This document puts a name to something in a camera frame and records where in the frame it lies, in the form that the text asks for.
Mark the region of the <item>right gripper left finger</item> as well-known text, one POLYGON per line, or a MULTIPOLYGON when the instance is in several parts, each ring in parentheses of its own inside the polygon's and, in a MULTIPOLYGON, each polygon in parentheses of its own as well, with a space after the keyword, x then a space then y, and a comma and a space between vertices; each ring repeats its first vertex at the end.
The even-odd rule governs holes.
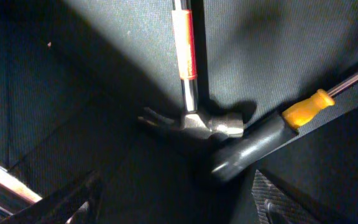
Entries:
POLYGON ((100 206, 101 177, 92 170, 2 223, 97 223, 100 206))

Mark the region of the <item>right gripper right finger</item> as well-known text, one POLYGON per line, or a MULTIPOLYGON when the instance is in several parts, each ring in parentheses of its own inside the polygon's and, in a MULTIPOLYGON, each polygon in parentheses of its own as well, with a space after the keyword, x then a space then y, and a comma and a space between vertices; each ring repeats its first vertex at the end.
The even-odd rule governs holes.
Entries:
POLYGON ((230 222, 321 223, 313 199, 267 170, 249 168, 230 222))

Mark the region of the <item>black yellow screwdriver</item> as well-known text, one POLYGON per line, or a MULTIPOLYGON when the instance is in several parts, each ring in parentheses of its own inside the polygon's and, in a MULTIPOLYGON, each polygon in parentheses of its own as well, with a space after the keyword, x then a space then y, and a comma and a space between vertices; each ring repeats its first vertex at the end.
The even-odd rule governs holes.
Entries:
POLYGON ((300 127, 309 123, 322 110, 334 106, 334 97, 356 83, 358 72, 328 91, 319 89, 286 110, 272 113, 251 128, 244 137, 216 151, 200 169, 205 171, 202 176, 215 183, 229 182, 254 162, 297 137, 300 127))

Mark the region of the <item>small claw hammer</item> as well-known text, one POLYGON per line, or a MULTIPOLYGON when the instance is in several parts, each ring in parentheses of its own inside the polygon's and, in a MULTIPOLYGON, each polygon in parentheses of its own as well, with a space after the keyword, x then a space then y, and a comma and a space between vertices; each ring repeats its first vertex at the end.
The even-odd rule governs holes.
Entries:
POLYGON ((191 3, 186 0, 173 0, 172 5, 173 34, 184 112, 180 119, 171 119, 146 107, 144 115, 139 116, 138 120, 154 128, 184 133, 197 139, 208 139, 216 134, 227 138, 242 137, 244 123, 240 114, 229 113, 213 116, 199 107, 198 71, 191 3))

